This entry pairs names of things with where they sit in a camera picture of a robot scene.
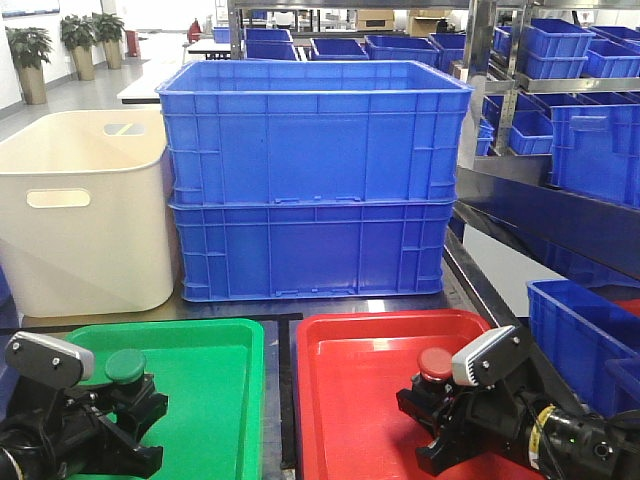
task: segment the cardboard box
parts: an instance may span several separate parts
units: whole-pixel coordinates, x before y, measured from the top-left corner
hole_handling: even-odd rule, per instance
[[[451,10],[437,10],[435,8],[428,8],[426,10],[411,9],[409,10],[410,17],[424,17],[424,18],[436,18],[448,17],[451,14]]]
[[[426,37],[430,33],[436,33],[439,20],[433,18],[409,17],[407,19],[407,33],[411,37]]]
[[[356,23],[358,31],[393,30],[393,20],[364,20]]]
[[[365,20],[391,20],[393,22],[393,10],[358,10],[358,22]]]

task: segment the potted plant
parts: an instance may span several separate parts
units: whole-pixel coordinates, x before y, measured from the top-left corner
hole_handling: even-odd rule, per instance
[[[71,52],[80,80],[93,80],[96,77],[93,68],[91,47],[96,44],[93,24],[87,17],[67,15],[60,20],[60,40]]]
[[[124,32],[122,19],[111,13],[94,13],[93,27],[96,31],[96,40],[102,42],[109,68],[113,70],[121,68],[120,40]]]
[[[51,37],[44,28],[9,28],[6,27],[9,50],[13,65],[18,71],[18,78],[29,105],[47,102],[44,88],[42,62],[50,63]]]

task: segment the green tray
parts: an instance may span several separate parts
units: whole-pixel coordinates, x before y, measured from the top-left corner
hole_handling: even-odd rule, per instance
[[[96,373],[114,352],[137,348],[147,357],[159,392],[169,396],[167,415],[145,435],[164,447],[153,480],[258,480],[262,473],[264,331],[250,320],[94,325],[67,340],[92,350]],[[75,475],[73,480],[134,477]]]

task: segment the white table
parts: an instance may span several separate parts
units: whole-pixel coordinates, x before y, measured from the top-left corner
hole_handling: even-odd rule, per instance
[[[205,38],[189,45],[187,52],[203,54],[207,60],[227,59],[231,56],[231,44],[216,43],[212,38]]]
[[[160,103],[155,89],[175,74],[182,65],[177,62],[147,62],[142,76],[122,90],[116,97],[124,104]]]

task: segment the leaves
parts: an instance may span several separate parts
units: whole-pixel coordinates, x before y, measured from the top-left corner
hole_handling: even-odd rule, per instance
[[[115,42],[122,39],[124,22],[120,17],[111,13],[94,13],[92,17],[96,39],[99,42]]]
[[[44,28],[5,27],[9,50],[17,67],[40,68],[42,62],[50,63],[51,37]]]
[[[96,44],[93,21],[86,16],[67,15],[60,20],[60,40],[69,50],[76,47],[91,48]]]

